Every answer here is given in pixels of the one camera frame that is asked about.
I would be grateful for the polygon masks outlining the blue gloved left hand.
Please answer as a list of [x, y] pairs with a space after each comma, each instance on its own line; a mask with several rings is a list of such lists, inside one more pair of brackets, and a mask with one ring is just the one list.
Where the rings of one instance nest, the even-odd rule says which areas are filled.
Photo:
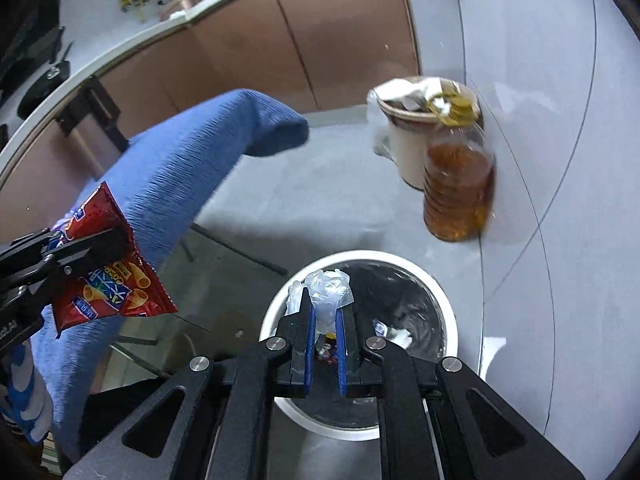
[[29, 339], [1, 359], [1, 415], [33, 445], [41, 443], [51, 429], [52, 400], [35, 367]]

